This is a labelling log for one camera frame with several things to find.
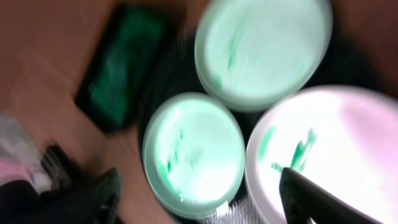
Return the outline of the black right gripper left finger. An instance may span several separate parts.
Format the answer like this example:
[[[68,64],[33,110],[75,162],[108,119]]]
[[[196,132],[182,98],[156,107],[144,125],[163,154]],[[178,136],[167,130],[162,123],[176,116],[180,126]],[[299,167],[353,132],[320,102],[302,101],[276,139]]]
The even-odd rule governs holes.
[[[121,178],[115,168],[94,182],[51,195],[39,210],[39,223],[114,223],[121,194]]]

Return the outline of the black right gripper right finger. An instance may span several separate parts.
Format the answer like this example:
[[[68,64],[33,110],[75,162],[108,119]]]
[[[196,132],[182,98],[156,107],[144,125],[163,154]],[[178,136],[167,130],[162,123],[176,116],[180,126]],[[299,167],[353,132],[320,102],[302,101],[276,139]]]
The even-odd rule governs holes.
[[[377,223],[288,167],[282,170],[279,193],[288,224],[305,224],[310,220],[319,224]]]

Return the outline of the white plate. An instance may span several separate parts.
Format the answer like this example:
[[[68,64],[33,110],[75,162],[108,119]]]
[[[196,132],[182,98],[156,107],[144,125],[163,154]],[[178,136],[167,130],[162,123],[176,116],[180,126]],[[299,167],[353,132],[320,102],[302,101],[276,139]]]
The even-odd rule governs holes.
[[[281,101],[255,125],[246,188],[266,223],[285,223],[279,193],[291,168],[381,223],[397,222],[397,100],[350,86],[318,86]]]

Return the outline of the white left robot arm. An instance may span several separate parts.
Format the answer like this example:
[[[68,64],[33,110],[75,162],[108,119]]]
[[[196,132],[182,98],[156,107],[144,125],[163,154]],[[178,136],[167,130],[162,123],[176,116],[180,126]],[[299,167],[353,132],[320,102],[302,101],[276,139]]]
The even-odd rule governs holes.
[[[73,188],[55,156],[42,156],[18,121],[1,116],[1,223],[31,212]]]

